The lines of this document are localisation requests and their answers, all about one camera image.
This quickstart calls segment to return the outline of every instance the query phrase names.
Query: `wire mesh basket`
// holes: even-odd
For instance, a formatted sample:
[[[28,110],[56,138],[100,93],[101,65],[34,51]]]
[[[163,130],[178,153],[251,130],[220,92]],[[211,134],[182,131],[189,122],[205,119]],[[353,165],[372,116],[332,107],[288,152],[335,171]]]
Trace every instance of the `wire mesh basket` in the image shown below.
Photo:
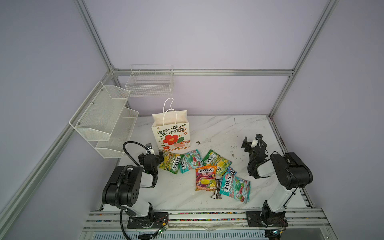
[[[126,107],[128,90],[106,86],[100,81],[93,92],[90,95],[95,97],[84,101],[71,118],[70,125],[103,158],[121,158],[124,154],[122,145],[130,139],[139,112]]]
[[[131,65],[125,85],[132,97],[170,96],[174,85],[172,65]]]
[[[128,90],[102,85],[77,123],[73,123],[73,127],[87,141],[108,141],[128,96]]]
[[[109,141],[100,141],[95,147],[103,158],[121,158],[124,155],[122,145],[131,138],[138,115],[135,110],[123,108]]]

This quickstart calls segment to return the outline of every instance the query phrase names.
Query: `lavender wall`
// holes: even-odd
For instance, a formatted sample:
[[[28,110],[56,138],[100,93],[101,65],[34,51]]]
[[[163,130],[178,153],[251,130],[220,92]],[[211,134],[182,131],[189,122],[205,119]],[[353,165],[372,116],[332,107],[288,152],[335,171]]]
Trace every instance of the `lavender wall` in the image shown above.
[[[106,67],[71,0],[6,0],[0,8],[0,211]],[[78,239],[116,160],[79,135],[7,239]]]
[[[117,68],[292,69],[327,0],[86,2]],[[268,114],[286,79],[179,76],[174,106],[189,114]],[[120,81],[125,86],[127,78]],[[129,104],[148,115],[163,99],[131,98]]]
[[[383,12],[340,0],[275,116],[339,240],[382,238]]]

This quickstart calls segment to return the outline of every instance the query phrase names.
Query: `black mounting plate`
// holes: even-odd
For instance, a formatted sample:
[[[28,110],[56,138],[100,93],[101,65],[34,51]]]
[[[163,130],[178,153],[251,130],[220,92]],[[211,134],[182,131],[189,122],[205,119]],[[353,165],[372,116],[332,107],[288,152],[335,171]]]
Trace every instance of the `black mounting plate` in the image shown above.
[[[163,226],[164,222],[168,222],[168,213],[167,212],[155,212],[155,217],[153,221],[153,225],[149,228],[155,228],[159,229]],[[128,220],[128,229],[133,229],[133,228],[143,228],[142,224],[146,224],[145,220],[142,218],[129,218]]]
[[[247,211],[247,212],[245,212],[245,214],[247,216],[248,227],[265,227],[261,223],[262,222],[262,218],[260,216],[261,213],[262,213],[261,211]],[[284,215],[282,215],[280,217],[280,219],[285,222],[285,226],[288,226],[288,222],[287,222]],[[283,227],[283,226],[284,225],[281,221],[276,221],[276,223],[270,227]]]

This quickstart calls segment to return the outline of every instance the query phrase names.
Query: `bag handle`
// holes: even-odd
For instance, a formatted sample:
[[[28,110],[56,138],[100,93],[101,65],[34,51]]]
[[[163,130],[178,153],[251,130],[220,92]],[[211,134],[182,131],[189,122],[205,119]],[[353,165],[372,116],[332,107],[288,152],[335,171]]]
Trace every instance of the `bag handle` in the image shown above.
[[[163,112],[164,112],[164,108],[166,107],[166,102],[167,102],[169,99],[172,99],[172,102],[170,103],[169,107],[170,107],[170,109],[173,109],[173,108],[172,108],[173,98],[168,98],[168,99],[164,102]]]
[[[176,111],[175,109],[173,109],[173,108],[170,108],[170,109],[168,109],[168,110],[164,113],[164,115],[163,115],[163,126],[164,126],[164,117],[166,116],[166,113],[167,113],[169,110],[173,110],[173,111],[175,111],[175,113],[176,113],[175,124],[176,124],[176,120],[177,120],[177,111]]]

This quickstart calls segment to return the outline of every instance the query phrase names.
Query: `orange candy bag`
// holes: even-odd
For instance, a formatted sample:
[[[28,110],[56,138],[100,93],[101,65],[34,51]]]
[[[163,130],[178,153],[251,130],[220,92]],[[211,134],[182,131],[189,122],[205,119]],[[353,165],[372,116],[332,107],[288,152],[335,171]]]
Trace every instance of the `orange candy bag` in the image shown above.
[[[217,188],[216,170],[217,166],[203,166],[196,170],[196,191],[207,190],[214,191]]]

